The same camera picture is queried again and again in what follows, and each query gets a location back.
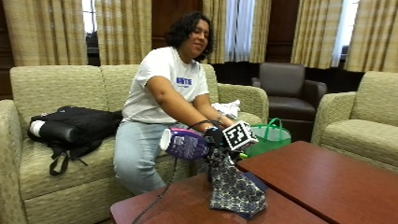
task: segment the dark curly hair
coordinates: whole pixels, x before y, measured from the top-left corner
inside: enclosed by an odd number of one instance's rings
[[[195,58],[196,61],[201,61],[213,52],[213,27],[212,22],[201,12],[192,12],[183,16],[171,26],[169,31],[165,33],[165,43],[168,46],[176,49],[181,46],[183,42],[189,38],[189,35],[195,32],[200,20],[204,20],[209,24],[209,36],[208,46],[201,55]]]

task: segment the dark leather armchair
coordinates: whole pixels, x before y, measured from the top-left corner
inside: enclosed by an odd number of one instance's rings
[[[313,121],[326,84],[305,80],[305,66],[297,63],[262,63],[253,86],[269,96],[269,118],[281,118],[293,142],[312,141]]]

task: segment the woman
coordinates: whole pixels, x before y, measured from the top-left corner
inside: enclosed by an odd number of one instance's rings
[[[184,16],[172,25],[165,41],[168,47],[152,50],[143,59],[116,135],[116,177],[136,195],[165,186],[155,169],[164,129],[195,125],[204,133],[214,128],[212,123],[200,123],[208,119],[218,120],[224,128],[233,125],[210,105],[197,62],[213,51],[209,19],[200,12]]]

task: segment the sofa armrest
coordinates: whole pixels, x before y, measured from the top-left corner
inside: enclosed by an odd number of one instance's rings
[[[240,100],[240,110],[257,115],[268,123],[269,99],[261,88],[218,83],[218,100],[221,104]]]
[[[332,93],[324,96],[314,118],[313,144],[321,145],[322,134],[332,123],[350,118],[354,99],[354,91]]]
[[[314,108],[318,108],[324,95],[328,93],[328,86],[324,82],[305,80],[302,87],[302,99],[309,102]]]
[[[20,195],[23,133],[12,100],[0,101],[0,223],[28,223]]]

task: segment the jeans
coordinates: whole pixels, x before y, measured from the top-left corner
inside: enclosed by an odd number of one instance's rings
[[[183,124],[121,123],[116,133],[115,172],[124,187],[136,195],[165,186],[155,168],[160,156],[161,134],[169,127]]]

